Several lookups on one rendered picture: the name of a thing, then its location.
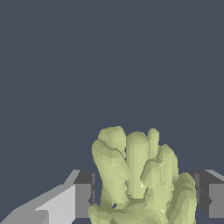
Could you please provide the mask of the lumpy pale green object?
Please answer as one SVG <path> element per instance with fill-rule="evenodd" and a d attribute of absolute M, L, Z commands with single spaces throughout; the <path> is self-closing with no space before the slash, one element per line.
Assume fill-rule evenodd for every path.
<path fill-rule="evenodd" d="M 179 173 L 178 159 L 159 132 L 99 132 L 92 155 L 101 177 L 101 202 L 88 209 L 91 224 L 196 224 L 193 177 Z"/>

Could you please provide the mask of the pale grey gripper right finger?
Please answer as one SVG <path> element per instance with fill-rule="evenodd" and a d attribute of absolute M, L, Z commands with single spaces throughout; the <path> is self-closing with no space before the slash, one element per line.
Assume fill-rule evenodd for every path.
<path fill-rule="evenodd" d="M 214 170 L 188 172 L 195 181 L 199 207 L 209 218 L 224 219 L 224 176 Z"/>

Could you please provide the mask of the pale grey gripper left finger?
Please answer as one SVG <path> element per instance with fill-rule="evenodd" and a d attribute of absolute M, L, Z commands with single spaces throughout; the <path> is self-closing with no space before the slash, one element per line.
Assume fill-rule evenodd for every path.
<path fill-rule="evenodd" d="M 62 185 L 14 209 L 0 224 L 72 224 L 95 201 L 95 171 L 72 170 Z"/>

